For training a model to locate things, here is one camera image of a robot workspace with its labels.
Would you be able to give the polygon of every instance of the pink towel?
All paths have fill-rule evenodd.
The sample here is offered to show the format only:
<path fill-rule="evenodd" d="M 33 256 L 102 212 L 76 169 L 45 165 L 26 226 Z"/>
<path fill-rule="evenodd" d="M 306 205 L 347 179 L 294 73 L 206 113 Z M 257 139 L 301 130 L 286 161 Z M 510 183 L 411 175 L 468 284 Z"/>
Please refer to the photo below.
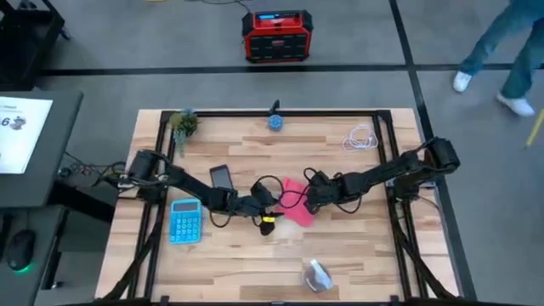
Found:
<path fill-rule="evenodd" d="M 306 185 L 301 184 L 296 180 L 292 180 L 290 178 L 283 178 L 283 188 L 285 191 L 293 190 L 298 192 L 304 192 L 304 188 L 306 188 Z M 283 206 L 290 207 L 297 202 L 299 197 L 300 195 L 298 193 L 287 192 L 281 198 L 281 204 L 283 204 Z M 298 204 L 295 205 L 293 208 L 284 208 L 282 206 L 278 206 L 278 212 L 284 213 L 287 218 L 295 221 L 300 226 L 309 227 L 314 222 L 314 215 L 309 213 L 308 209 L 306 209 L 306 206 L 304 205 L 306 200 L 306 195 L 303 195 Z"/>

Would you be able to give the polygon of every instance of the white sneaker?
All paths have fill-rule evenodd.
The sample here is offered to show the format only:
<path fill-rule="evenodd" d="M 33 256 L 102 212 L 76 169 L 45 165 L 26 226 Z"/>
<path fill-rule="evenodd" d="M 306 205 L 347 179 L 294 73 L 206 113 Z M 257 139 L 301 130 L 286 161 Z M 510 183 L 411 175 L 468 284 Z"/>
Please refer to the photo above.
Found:
<path fill-rule="evenodd" d="M 453 78 L 453 89 L 457 91 L 458 93 L 462 93 L 465 90 L 467 90 L 468 84 L 470 83 L 470 80 L 472 80 L 473 76 L 458 71 L 456 73 L 456 77 Z"/>
<path fill-rule="evenodd" d="M 535 110 L 533 110 L 526 98 L 507 99 L 499 93 L 496 99 L 520 116 L 533 116 L 535 114 Z"/>

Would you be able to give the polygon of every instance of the portable power station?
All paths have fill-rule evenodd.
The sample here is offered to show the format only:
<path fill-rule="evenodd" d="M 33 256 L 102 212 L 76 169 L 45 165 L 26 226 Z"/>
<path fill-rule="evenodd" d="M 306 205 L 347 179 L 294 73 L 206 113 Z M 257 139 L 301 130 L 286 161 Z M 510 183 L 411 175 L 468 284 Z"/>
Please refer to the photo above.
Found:
<path fill-rule="evenodd" d="M 247 13 L 242 18 L 246 60 L 252 63 L 300 61 L 309 56 L 312 15 L 308 11 Z"/>

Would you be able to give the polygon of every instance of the black phone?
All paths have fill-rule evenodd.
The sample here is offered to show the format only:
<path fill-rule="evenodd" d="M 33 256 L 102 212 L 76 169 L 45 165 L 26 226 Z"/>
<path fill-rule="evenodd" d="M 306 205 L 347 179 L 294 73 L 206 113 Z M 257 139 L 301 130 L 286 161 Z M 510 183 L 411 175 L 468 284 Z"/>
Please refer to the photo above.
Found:
<path fill-rule="evenodd" d="M 229 167 L 221 165 L 210 169 L 213 187 L 222 187 L 233 190 L 232 179 L 230 179 Z"/>

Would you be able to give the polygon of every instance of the white charging cable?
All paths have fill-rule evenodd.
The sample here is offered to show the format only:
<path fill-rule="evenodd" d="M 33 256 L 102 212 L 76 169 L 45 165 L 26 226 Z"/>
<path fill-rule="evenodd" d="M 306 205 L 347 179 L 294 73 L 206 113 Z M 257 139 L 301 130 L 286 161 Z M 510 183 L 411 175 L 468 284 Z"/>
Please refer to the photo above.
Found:
<path fill-rule="evenodd" d="M 366 131 L 366 139 L 358 140 L 357 132 Z M 356 152 L 358 150 L 374 149 L 378 145 L 376 133 L 366 124 L 361 124 L 349 132 L 349 136 L 342 142 L 342 148 L 347 152 Z"/>

